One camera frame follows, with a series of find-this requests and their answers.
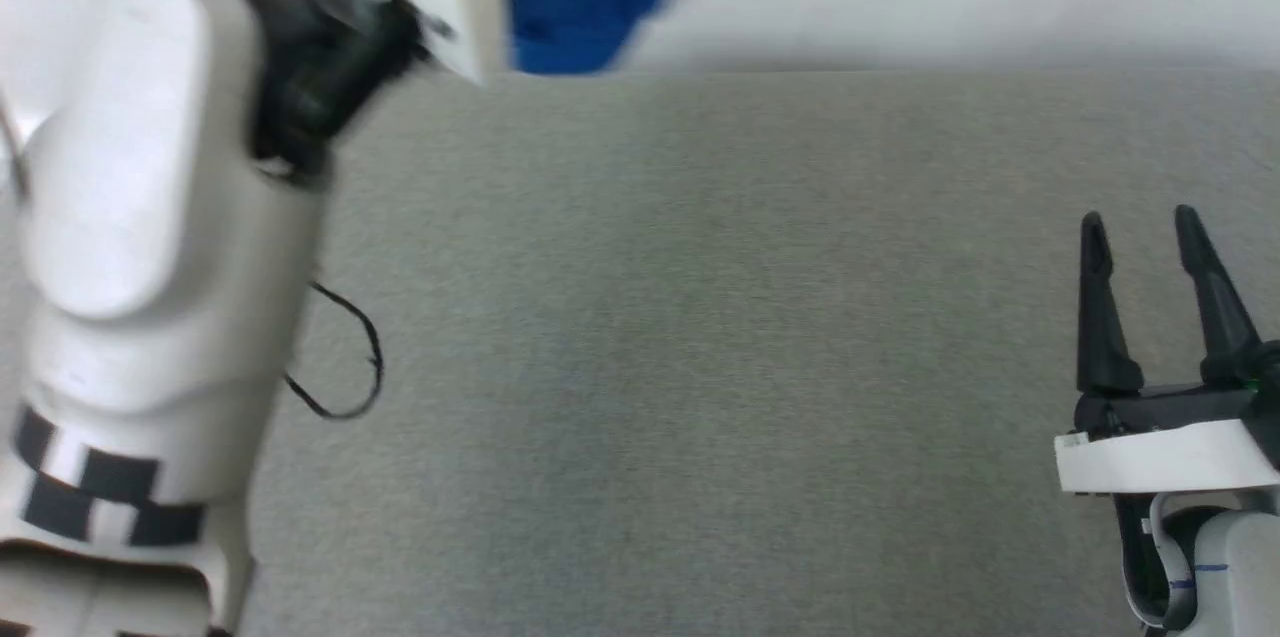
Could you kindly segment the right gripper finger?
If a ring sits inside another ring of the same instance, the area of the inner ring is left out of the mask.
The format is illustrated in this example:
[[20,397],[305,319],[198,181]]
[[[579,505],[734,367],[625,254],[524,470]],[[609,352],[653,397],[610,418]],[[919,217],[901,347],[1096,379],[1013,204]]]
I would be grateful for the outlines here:
[[1199,312],[1204,344],[1201,377],[1213,388],[1243,388],[1252,381],[1262,340],[1197,208],[1179,205],[1175,230],[1181,265],[1193,281]]
[[1082,394],[1138,395],[1146,385],[1130,358],[1111,287],[1114,258],[1097,210],[1080,224],[1076,388]]

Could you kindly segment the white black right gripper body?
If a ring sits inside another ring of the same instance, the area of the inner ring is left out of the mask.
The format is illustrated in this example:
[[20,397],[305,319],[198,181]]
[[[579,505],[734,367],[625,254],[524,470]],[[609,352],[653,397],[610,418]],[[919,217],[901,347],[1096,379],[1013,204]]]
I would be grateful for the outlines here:
[[1277,486],[1277,344],[1197,385],[1146,385],[1116,338],[1084,338],[1073,429],[1053,441],[1066,494],[1192,494]]

